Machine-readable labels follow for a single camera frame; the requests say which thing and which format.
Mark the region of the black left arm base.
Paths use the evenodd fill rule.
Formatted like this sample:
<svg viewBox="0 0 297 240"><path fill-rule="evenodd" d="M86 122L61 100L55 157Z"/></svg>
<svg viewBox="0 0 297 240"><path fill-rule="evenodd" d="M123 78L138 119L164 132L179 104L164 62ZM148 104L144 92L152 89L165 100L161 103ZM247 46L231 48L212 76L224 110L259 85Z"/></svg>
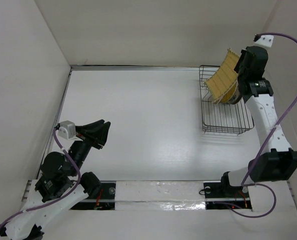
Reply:
<svg viewBox="0 0 297 240"><path fill-rule="evenodd" d="M95 197L88 197L76 205L71 210L76 211L109 211L115 209L116 181L104 181L101 191Z"/></svg>

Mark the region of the round bamboo tray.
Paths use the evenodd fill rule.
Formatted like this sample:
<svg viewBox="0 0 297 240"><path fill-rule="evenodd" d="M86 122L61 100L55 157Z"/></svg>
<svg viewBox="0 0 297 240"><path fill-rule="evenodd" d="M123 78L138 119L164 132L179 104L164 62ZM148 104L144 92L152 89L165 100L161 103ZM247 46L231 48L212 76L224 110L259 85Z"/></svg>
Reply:
<svg viewBox="0 0 297 240"><path fill-rule="evenodd" d="M220 100L224 104L232 104L236 101L239 96L238 82L236 81L234 85L227 91L227 93Z"/></svg>

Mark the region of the square bamboo mat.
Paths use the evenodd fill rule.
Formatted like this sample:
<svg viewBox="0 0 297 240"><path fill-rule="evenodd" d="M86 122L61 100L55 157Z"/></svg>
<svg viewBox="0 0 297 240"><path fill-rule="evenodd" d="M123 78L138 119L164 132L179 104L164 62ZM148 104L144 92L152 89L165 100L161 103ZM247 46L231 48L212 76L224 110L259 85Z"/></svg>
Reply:
<svg viewBox="0 0 297 240"><path fill-rule="evenodd" d="M234 71L234 68L239 59L240 56L229 48L218 70L212 77L205 81L205 85L211 94L213 103L221 103L220 101L222 97L235 84L235 82L238 82L238 74Z"/></svg>

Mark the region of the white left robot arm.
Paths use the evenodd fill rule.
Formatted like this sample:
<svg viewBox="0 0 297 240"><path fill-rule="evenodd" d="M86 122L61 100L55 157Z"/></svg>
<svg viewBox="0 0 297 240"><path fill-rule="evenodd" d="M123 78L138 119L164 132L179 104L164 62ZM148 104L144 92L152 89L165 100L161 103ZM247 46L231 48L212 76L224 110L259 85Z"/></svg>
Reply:
<svg viewBox="0 0 297 240"><path fill-rule="evenodd" d="M86 125L67 120L53 128L60 151L46 155L34 193L19 212L0 224L0 238L41 240L43 229L56 217L84 199L102 196L101 181L91 171L81 173L81 167L92 148L105 146L110 127L111 122L100 119Z"/></svg>

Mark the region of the blue and white floral plate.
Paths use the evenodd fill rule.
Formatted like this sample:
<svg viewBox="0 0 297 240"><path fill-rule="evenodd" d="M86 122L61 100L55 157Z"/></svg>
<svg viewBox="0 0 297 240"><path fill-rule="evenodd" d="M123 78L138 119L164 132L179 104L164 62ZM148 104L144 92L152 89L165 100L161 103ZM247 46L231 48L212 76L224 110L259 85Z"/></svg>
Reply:
<svg viewBox="0 0 297 240"><path fill-rule="evenodd" d="M234 87L232 87L232 89L230 89L226 95L228 98L226 103L230 104L230 105L237 104L242 98L242 96L239 92L238 84L236 84Z"/></svg>

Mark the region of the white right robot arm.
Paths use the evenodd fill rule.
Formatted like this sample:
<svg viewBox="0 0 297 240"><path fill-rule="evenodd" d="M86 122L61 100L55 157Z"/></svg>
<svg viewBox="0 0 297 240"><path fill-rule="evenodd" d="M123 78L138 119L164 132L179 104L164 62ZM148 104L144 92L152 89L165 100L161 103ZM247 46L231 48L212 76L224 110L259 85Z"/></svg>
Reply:
<svg viewBox="0 0 297 240"><path fill-rule="evenodd" d="M291 147L278 122L273 88L263 77L267 61L265 48L248 46L241 51L234 68L238 74L238 91L251 113L260 149L247 167L223 174L219 190L226 197L243 186L287 181L297 169L297 151Z"/></svg>

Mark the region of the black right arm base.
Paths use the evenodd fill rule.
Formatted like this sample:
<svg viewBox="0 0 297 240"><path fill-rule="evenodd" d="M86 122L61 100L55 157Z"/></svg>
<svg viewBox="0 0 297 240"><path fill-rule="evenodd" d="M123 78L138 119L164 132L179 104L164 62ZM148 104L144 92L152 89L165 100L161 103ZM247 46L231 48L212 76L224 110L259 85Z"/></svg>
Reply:
<svg viewBox="0 0 297 240"><path fill-rule="evenodd" d="M198 193L204 196L207 210L252 209L247 188L242 189L240 186L225 188L220 181L205 181Z"/></svg>

